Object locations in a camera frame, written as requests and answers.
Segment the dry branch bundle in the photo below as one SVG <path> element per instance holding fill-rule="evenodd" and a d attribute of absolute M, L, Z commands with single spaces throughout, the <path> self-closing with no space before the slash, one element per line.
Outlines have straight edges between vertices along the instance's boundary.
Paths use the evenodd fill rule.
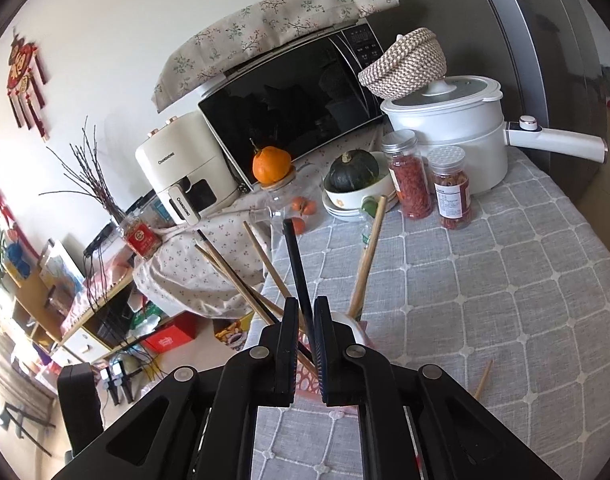
<path fill-rule="evenodd" d="M 88 132 L 87 126 L 88 117 L 85 117 L 81 126 L 81 142 L 69 144 L 71 155 L 76 162 L 75 167 L 67 164 L 50 146 L 46 148 L 58 160 L 63 177 L 72 183 L 74 188 L 40 192 L 40 196 L 71 194 L 89 197 L 109 215 L 114 224 L 119 226 L 126 214 L 115 202 L 106 177 L 104 177 L 98 153 L 97 127 L 92 125 L 92 132 Z"/>

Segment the red chinese wall ornament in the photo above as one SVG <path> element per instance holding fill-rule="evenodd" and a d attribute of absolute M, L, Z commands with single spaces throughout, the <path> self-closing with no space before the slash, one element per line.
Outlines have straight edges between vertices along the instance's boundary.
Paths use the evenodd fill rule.
<path fill-rule="evenodd" d="M 43 86 L 47 77 L 35 42 L 26 41 L 14 32 L 8 56 L 6 91 L 18 128 L 35 128 L 40 139 L 49 139 L 48 127 L 42 116 L 46 106 Z"/>

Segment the pink perforated plastic basket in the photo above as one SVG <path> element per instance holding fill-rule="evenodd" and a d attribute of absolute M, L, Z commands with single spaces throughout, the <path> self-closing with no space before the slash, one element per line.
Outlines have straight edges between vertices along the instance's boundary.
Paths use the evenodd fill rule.
<path fill-rule="evenodd" d="M 359 321 L 358 325 L 352 328 L 352 331 L 355 341 L 373 348 L 373 342 L 367 334 L 367 326 L 367 321 Z M 304 400 L 322 404 L 318 379 L 301 362 L 297 362 L 296 365 L 295 388 L 295 393 Z"/>

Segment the thick light wooden chopstick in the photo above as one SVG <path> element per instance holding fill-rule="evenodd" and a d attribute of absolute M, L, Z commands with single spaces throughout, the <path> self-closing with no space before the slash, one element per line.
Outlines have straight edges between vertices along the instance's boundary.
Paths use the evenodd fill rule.
<path fill-rule="evenodd" d="M 365 304 L 365 296 L 367 289 L 367 281 L 371 271 L 373 259 L 375 258 L 375 252 L 377 251 L 380 233 L 382 229 L 382 223 L 384 214 L 386 213 L 387 198 L 381 196 L 378 199 L 378 211 L 374 219 L 366 216 L 369 223 L 369 232 L 365 237 L 367 244 L 363 249 L 363 254 L 360 258 L 358 266 L 358 272 L 356 276 L 356 283 L 354 286 L 351 303 L 347 310 L 347 315 L 355 320 L 359 320 L 361 313 L 363 313 L 363 305 Z"/>

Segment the red cardboard box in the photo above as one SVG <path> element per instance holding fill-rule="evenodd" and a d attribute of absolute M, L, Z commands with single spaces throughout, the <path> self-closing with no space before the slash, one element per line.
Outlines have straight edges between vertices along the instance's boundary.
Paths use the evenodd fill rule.
<path fill-rule="evenodd" d="M 194 323 L 171 323 L 148 336 L 142 345 L 156 354 L 174 350 L 197 336 L 197 325 Z"/>

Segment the jar of red goji berries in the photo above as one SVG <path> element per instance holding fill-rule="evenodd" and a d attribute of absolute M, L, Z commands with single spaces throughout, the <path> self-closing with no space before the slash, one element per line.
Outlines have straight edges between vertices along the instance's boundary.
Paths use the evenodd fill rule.
<path fill-rule="evenodd" d="M 427 218 L 433 204 L 416 133 L 409 129 L 385 133 L 380 146 L 401 210 L 410 219 Z"/>

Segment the labelled jar of dried fruit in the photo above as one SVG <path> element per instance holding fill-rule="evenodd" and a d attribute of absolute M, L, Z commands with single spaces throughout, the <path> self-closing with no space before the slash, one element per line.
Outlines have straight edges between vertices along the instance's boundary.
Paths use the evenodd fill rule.
<path fill-rule="evenodd" d="M 465 150 L 456 145 L 433 148 L 427 153 L 427 165 L 442 226 L 447 230 L 464 228 L 471 217 L 470 180 L 465 172 Z"/>

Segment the white ceramic bowl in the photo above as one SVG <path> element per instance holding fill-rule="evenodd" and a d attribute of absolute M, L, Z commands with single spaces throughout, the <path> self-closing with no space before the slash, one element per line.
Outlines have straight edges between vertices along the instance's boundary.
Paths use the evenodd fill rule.
<path fill-rule="evenodd" d="M 359 209 L 367 197 L 378 200 L 381 196 L 385 196 L 389 203 L 397 202 L 393 179 L 385 155 L 382 152 L 371 152 L 371 155 L 379 164 L 379 176 L 375 183 L 365 188 L 351 192 L 335 192 L 328 186 L 328 177 L 322 179 L 323 192 L 333 208 L 338 210 Z"/>

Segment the floral microwave cover cloth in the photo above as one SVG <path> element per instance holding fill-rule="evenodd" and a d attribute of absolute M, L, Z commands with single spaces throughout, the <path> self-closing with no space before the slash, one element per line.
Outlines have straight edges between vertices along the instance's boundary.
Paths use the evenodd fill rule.
<path fill-rule="evenodd" d="M 191 36 L 167 59 L 153 90 L 161 113 L 206 81 L 289 42 L 398 6 L 399 0 L 262 0 Z"/>

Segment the grey checked tablecloth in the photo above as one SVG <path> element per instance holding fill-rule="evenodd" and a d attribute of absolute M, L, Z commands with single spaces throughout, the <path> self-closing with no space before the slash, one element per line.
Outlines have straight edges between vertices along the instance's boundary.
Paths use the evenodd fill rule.
<path fill-rule="evenodd" d="M 561 477 L 610 458 L 610 253 L 559 186 L 523 153 L 472 200 L 471 222 L 392 210 L 363 321 L 375 349 L 441 366 Z"/>

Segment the colourful cardboard box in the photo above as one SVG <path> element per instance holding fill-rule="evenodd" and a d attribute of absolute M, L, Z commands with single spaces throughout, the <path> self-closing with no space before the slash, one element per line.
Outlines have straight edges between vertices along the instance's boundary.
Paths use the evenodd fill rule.
<path fill-rule="evenodd" d="M 247 342 L 252 320 L 252 312 L 236 320 L 217 318 L 213 321 L 214 337 L 232 351 L 240 351 Z"/>

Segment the glass jar with small oranges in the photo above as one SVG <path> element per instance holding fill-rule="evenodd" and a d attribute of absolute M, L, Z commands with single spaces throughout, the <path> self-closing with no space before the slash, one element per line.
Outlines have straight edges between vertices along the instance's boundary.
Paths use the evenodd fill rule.
<path fill-rule="evenodd" d="M 284 220 L 290 219 L 296 235 L 302 235 L 313 223 L 317 212 L 314 187 L 292 169 L 282 180 L 263 185 L 269 223 L 281 233 Z"/>

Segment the white plastic spoon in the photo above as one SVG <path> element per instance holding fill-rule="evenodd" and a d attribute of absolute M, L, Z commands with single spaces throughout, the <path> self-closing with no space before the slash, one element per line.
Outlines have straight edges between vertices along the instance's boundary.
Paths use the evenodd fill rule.
<path fill-rule="evenodd" d="M 356 321 L 355 318 L 351 318 L 343 312 L 332 311 L 331 318 L 334 322 L 346 325 L 353 333 L 354 341 L 356 344 L 362 344 L 366 347 L 371 347 L 371 340 L 367 336 L 363 326 L 360 322 Z"/>

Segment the brown wooden chopstick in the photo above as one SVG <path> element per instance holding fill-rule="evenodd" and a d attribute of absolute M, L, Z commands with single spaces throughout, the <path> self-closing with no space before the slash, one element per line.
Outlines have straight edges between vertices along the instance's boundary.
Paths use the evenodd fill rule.
<path fill-rule="evenodd" d="M 283 299 L 287 299 L 288 297 L 291 296 L 291 292 L 288 290 L 287 285 L 284 284 L 283 279 L 281 278 L 280 274 L 278 273 L 278 271 L 275 269 L 275 267 L 271 263 L 270 258 L 267 256 L 262 245 L 259 244 L 259 241 L 257 240 L 256 236 L 254 235 L 253 230 L 249 226 L 249 223 L 247 223 L 247 221 L 243 221 L 242 225 L 243 225 L 244 231 L 247 232 L 247 236 L 249 237 L 249 240 L 250 240 L 255 252 L 258 255 L 258 258 L 261 259 L 269 276 L 273 279 L 273 282 L 278 287 L 280 295 L 282 296 Z M 283 309 L 281 307 L 279 307 L 275 302 L 269 300 L 264 295 L 261 295 L 261 300 L 263 301 L 263 304 L 265 304 L 265 306 L 271 312 L 273 312 L 274 315 L 282 314 Z"/>
<path fill-rule="evenodd" d="M 274 315 L 261 300 L 261 293 L 250 287 L 242 278 L 239 278 L 238 274 L 229 266 L 224 258 L 220 256 L 216 257 L 215 250 L 206 250 L 202 246 L 195 244 L 195 249 L 200 252 L 203 258 L 212 264 L 213 268 L 225 278 L 231 281 L 231 284 L 235 286 L 239 294 L 247 301 L 252 310 L 267 324 L 277 324 L 282 320 L 282 315 Z"/>

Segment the orange pumpkin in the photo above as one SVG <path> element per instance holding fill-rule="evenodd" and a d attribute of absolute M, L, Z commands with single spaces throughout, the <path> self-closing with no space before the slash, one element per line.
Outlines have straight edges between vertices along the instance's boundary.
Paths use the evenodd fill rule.
<path fill-rule="evenodd" d="M 262 185 L 272 185 L 282 180 L 291 170 L 291 155 L 281 148 L 265 146 L 258 148 L 250 140 L 254 155 L 252 159 L 252 174 Z"/>

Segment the black microwave oven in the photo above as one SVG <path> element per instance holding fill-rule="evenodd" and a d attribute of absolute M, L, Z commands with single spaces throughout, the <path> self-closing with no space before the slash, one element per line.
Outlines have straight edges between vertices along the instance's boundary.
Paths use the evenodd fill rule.
<path fill-rule="evenodd" d="M 382 115 L 380 99 L 358 80 L 382 54 L 365 20 L 316 32 L 235 70 L 198 107 L 250 188 L 258 148 L 299 159 Z"/>

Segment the white plate under bowl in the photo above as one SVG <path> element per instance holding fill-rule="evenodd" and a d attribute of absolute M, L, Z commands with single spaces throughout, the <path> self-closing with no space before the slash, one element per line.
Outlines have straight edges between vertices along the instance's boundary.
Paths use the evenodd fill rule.
<path fill-rule="evenodd" d="M 334 205 L 332 200 L 329 199 L 326 191 L 321 192 L 322 207 L 325 208 L 327 214 L 329 214 L 335 220 L 342 222 L 361 222 L 363 221 L 363 212 L 360 208 L 355 209 L 342 209 L 340 206 Z M 386 210 L 390 211 L 398 204 L 398 197 L 395 193 L 387 196 Z"/>

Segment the cream air fryer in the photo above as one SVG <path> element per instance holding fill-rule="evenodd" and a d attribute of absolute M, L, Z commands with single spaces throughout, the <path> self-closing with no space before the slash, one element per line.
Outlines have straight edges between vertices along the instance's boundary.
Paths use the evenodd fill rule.
<path fill-rule="evenodd" d="M 239 196 L 235 180 L 203 115 L 171 118 L 150 133 L 135 157 L 175 223 L 194 226 Z"/>

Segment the green lime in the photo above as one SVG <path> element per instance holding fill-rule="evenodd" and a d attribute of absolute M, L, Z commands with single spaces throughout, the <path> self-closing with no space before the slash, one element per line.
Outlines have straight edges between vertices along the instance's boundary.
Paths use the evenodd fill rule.
<path fill-rule="evenodd" d="M 363 199 L 360 210 L 366 216 L 370 217 L 371 219 L 374 219 L 378 211 L 378 201 L 375 200 L 372 196 L 367 196 Z"/>

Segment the black chopstick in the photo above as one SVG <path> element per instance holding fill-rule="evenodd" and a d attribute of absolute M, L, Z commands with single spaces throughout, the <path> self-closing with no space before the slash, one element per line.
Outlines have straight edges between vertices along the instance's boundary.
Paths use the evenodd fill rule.
<path fill-rule="evenodd" d="M 284 219 L 282 221 L 282 229 L 291 262 L 297 299 L 299 300 L 299 308 L 301 309 L 305 323 L 305 334 L 309 342 L 309 348 L 311 348 L 311 351 L 315 351 L 315 330 L 313 310 L 311 310 L 311 298 L 309 298 L 305 272 L 301 254 L 299 253 L 299 244 L 297 244 L 293 221 L 291 219 Z"/>
<path fill-rule="evenodd" d="M 209 254 L 211 261 L 215 263 L 218 270 L 223 272 L 227 278 L 235 285 L 235 289 L 247 300 L 253 310 L 267 323 L 277 323 L 278 320 L 283 319 L 283 309 L 278 307 L 263 296 L 256 289 L 251 287 L 244 281 L 240 276 L 233 270 L 233 267 L 226 261 L 226 259 L 217 252 L 217 249 L 201 231 L 197 231 L 200 240 L 202 240 L 202 246 L 197 245 L 200 252 Z"/>

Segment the dark green squash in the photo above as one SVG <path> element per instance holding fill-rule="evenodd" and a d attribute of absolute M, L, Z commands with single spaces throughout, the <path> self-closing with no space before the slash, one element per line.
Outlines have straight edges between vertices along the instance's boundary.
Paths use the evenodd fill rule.
<path fill-rule="evenodd" d="M 358 191 L 375 183 L 379 172 L 378 161 L 371 153 L 348 151 L 332 163 L 326 176 L 326 189 L 337 193 Z"/>

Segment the floral beige cloth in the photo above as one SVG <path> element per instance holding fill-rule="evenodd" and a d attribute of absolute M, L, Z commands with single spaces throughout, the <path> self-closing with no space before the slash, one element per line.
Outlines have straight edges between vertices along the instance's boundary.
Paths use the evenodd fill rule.
<path fill-rule="evenodd" d="M 261 289 L 267 271 L 243 228 L 248 224 L 267 255 L 279 247 L 280 220 L 269 210 L 270 195 L 257 188 L 196 226 L 166 237 L 149 259 L 135 260 L 136 288 L 166 314 L 190 311 L 203 318 L 238 318 L 247 304 L 226 276 L 198 251 L 203 232 L 247 284 Z"/>

